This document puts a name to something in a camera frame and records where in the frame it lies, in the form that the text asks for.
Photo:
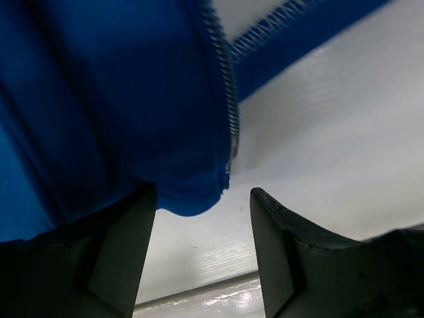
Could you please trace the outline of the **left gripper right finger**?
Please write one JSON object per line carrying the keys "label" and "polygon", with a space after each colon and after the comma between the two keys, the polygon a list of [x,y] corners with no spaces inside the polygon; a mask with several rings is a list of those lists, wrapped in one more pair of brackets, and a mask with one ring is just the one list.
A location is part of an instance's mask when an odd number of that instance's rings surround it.
{"label": "left gripper right finger", "polygon": [[423,226],[364,241],[331,232],[250,192],[267,317],[422,317]]}

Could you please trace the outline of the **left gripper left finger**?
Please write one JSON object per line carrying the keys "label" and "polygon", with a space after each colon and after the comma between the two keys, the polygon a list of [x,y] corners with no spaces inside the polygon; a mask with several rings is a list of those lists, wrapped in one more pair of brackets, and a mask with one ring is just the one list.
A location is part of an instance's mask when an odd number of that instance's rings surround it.
{"label": "left gripper left finger", "polygon": [[157,194],[122,200],[30,240],[1,243],[2,317],[131,317]]}

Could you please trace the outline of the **blue zip jacket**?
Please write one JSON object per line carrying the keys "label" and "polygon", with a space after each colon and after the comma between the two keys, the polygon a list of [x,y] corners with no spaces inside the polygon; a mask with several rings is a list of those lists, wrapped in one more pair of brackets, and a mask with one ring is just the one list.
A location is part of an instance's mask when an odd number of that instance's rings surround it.
{"label": "blue zip jacket", "polygon": [[2,1],[1,240],[141,183],[194,216],[229,187],[239,103],[383,1]]}

